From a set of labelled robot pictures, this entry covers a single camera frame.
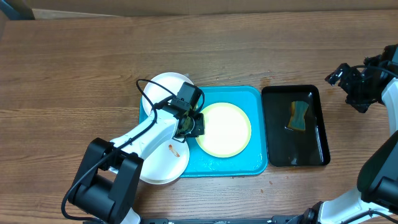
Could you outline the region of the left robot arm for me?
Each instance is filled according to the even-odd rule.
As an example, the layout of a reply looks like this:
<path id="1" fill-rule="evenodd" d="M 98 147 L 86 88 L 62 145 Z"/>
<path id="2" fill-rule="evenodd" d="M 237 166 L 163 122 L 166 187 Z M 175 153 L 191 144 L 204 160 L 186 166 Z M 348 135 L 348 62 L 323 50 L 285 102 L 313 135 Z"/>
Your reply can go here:
<path id="1" fill-rule="evenodd" d="M 163 106 L 121 137 L 92 140 L 62 200 L 62 215 L 83 223 L 140 223 L 132 207 L 144 160 L 168 140 L 203 133 L 201 113 Z"/>

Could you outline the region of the yellow-green rimmed plate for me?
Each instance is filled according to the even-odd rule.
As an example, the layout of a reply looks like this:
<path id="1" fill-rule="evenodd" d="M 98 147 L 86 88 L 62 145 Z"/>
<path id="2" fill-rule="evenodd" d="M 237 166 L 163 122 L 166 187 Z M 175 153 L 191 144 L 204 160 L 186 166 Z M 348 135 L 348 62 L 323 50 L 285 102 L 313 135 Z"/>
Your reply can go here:
<path id="1" fill-rule="evenodd" d="M 227 158 L 246 148 L 251 139 L 251 123 L 241 108 L 231 103 L 213 103 L 201 113 L 205 129 L 196 141 L 203 151 Z"/>

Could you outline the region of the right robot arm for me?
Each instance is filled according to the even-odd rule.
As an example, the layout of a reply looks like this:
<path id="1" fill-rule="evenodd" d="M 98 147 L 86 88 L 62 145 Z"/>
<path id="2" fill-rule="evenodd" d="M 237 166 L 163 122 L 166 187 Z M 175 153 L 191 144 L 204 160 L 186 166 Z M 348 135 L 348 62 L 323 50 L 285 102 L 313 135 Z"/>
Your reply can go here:
<path id="1" fill-rule="evenodd" d="M 358 111 L 380 102 L 387 108 L 389 139 L 361 168 L 354 189 L 338 198 L 318 202 L 289 223 L 361 223 L 374 217 L 390 222 L 397 213 L 397 56 L 366 58 L 362 65 L 342 63 L 325 80 L 347 93 Z"/>

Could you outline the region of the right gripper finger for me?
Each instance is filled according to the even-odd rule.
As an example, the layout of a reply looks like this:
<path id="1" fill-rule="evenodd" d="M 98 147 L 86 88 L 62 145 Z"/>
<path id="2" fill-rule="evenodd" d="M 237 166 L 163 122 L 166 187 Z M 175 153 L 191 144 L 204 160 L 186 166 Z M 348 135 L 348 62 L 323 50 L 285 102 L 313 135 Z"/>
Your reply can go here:
<path id="1" fill-rule="evenodd" d="M 368 108 L 370 107 L 369 103 L 362 103 L 362 102 L 357 102 L 355 101 L 352 97 L 347 96 L 346 97 L 346 103 L 351 105 L 355 110 L 357 110 L 359 113 L 365 113 L 367 112 Z"/>
<path id="2" fill-rule="evenodd" d="M 347 75 L 350 70 L 351 67 L 347 63 L 342 63 L 334 72 L 331 72 L 325 77 L 325 81 L 333 86 L 337 83 L 337 81 L 341 80 L 345 75 Z"/>

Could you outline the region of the green yellow sponge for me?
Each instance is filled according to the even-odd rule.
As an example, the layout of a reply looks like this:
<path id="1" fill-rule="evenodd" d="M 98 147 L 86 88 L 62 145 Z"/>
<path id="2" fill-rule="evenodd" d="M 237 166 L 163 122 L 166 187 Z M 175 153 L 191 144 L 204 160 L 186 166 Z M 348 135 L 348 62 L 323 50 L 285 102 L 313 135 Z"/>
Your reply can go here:
<path id="1" fill-rule="evenodd" d="M 293 101 L 290 105 L 290 119 L 288 129 L 294 131 L 305 131 L 305 115 L 309 104 L 305 101 Z"/>

